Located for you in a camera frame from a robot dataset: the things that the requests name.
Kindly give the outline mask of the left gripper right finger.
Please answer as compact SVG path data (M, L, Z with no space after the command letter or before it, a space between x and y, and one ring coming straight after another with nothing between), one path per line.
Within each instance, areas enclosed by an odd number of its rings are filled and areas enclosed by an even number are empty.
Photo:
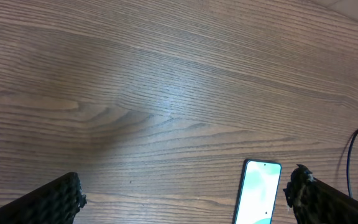
M358 224L358 201L325 184L299 164L283 190L299 224Z

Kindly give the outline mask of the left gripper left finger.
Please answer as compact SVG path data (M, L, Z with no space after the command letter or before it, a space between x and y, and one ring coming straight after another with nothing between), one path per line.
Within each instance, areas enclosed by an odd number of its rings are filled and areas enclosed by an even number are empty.
M0 224L72 224L86 205L81 181L69 172L0 208Z

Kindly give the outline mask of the Samsung Galaxy smartphone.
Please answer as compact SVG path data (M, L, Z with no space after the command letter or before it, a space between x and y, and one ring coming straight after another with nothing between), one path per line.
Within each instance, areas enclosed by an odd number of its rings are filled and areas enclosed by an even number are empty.
M244 161L232 224L271 224L281 171L274 161Z

